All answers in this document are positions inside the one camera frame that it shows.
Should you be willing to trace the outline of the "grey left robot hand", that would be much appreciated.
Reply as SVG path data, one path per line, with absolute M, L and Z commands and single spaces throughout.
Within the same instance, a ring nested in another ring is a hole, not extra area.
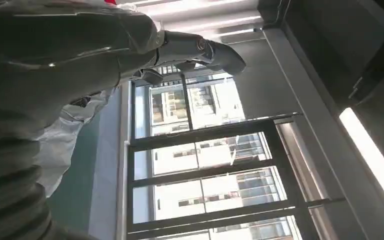
M 0 0 L 0 139 L 53 124 L 62 108 L 157 66 L 246 67 L 230 46 L 167 31 L 148 15 L 89 0 Z

